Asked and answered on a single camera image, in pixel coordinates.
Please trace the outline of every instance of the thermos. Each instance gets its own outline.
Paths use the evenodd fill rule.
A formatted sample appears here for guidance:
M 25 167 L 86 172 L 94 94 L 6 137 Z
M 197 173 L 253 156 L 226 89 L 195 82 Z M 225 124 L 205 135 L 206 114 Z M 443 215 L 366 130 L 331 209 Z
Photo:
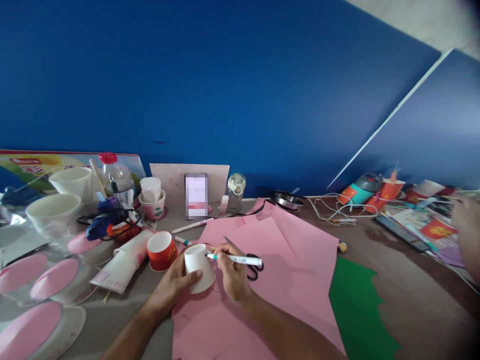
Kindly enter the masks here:
M 353 184 L 347 187 L 337 200 L 346 205 L 360 205 L 372 197 L 382 186 L 381 176 L 366 173 L 360 176 Z

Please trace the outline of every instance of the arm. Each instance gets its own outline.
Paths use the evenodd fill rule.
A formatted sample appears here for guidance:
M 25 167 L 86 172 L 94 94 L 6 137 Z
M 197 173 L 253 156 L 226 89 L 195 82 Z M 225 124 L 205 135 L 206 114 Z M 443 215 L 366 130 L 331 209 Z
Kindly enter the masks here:
M 480 285 L 480 202 L 462 197 L 454 204 L 451 221 L 458 232 L 458 246 L 463 263 L 471 277 Z
M 140 359 L 157 326 L 183 293 L 201 278 L 201 270 L 185 274 L 184 252 L 182 251 L 156 289 L 133 315 L 101 359 Z
M 218 267 L 228 297 L 255 326 L 277 359 L 346 359 L 325 336 L 303 321 L 273 306 L 249 286 L 246 265 L 233 263 L 224 253 L 242 256 L 231 243 L 217 247 Z

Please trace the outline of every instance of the printed poster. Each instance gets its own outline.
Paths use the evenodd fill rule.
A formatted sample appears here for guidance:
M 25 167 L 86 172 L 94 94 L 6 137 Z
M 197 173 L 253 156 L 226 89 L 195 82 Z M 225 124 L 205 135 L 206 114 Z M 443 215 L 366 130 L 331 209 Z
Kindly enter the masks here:
M 91 168 L 90 159 L 102 172 L 103 164 L 99 152 L 69 151 L 27 151 L 0 150 L 0 166 L 15 174 L 25 184 L 41 195 L 55 194 L 57 191 L 49 182 L 49 177 L 63 169 L 84 167 Z M 146 174 L 140 156 L 137 154 L 116 154 L 118 162 L 130 170 L 135 187 L 140 189 L 140 179 Z

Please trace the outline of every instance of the person's right hand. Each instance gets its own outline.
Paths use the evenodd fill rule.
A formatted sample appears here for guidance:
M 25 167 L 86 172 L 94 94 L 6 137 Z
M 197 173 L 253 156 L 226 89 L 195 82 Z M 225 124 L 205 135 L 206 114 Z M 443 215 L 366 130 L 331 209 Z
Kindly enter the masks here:
M 245 256 L 235 245 L 224 243 L 213 252 L 217 256 L 218 267 L 223 273 L 223 287 L 228 297 L 237 305 L 244 304 L 252 295 L 247 280 L 247 265 L 232 262 L 227 255 Z
M 453 210 L 451 223 L 456 230 L 465 236 L 476 238 L 480 235 L 480 202 L 473 197 L 459 197 L 452 199 Z

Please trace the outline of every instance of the scissors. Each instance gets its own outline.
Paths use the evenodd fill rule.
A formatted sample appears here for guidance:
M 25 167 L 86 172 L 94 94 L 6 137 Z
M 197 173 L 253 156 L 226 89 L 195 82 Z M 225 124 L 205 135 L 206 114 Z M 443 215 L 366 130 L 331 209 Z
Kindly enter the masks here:
M 228 237 L 226 237 L 225 235 L 223 235 L 223 237 L 225 238 L 225 240 L 227 240 L 230 244 L 233 244 L 235 245 Z M 255 254 L 246 254 L 245 255 L 246 257 L 249 257 L 249 258 L 257 258 L 257 259 L 260 259 L 260 257 L 258 257 L 257 255 Z M 257 265 L 247 265 L 248 268 L 250 270 L 253 271 L 253 273 L 255 274 L 254 276 L 250 276 L 250 275 L 246 275 L 247 279 L 250 280 L 250 281 L 256 281 L 258 278 L 259 278 L 259 271 L 263 271 L 264 270 L 264 264 L 262 263 L 261 266 L 257 266 Z

